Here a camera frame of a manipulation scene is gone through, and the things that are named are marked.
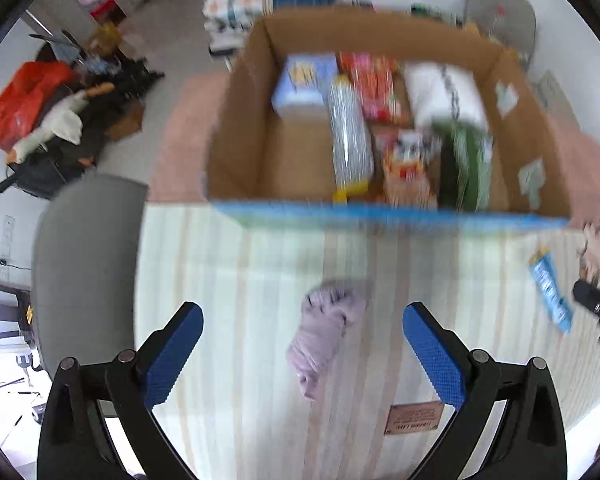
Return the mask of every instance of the metal screw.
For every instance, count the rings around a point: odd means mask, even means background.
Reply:
[[[60,367],[62,370],[68,370],[69,368],[73,368],[75,364],[75,359],[73,357],[65,357],[60,361]]]
[[[538,370],[544,370],[546,368],[546,361],[541,357],[534,357],[532,363]]]
[[[127,349],[123,350],[118,354],[118,361],[120,361],[121,363],[128,363],[129,361],[133,361],[135,357],[136,351]]]
[[[471,355],[474,356],[474,359],[479,363],[485,363],[489,360],[489,354],[484,350],[474,350]]]

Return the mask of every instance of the blue gripper pad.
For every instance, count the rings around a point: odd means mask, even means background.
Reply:
[[[407,305],[402,314],[402,330],[440,400],[459,410],[466,399],[462,373],[411,305]]]
[[[180,371],[202,335],[203,323],[202,309],[193,304],[154,359],[145,375],[144,405],[149,411],[156,404],[167,400]]]

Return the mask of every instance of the red bag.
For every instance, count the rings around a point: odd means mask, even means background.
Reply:
[[[77,77],[62,61],[29,61],[21,66],[0,94],[0,149],[9,153],[16,142],[28,136],[54,90]]]

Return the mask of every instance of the purple cloth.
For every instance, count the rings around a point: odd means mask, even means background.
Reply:
[[[347,327],[360,319],[365,308],[364,296],[354,286],[340,283],[314,288],[302,300],[300,327],[286,358],[308,399],[315,399],[320,375],[335,357]]]

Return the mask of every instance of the electrical outlet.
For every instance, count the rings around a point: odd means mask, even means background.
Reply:
[[[0,241],[0,257],[6,260],[11,256],[11,241],[13,240],[13,229],[16,219],[13,216],[5,216],[2,224],[2,240]]]

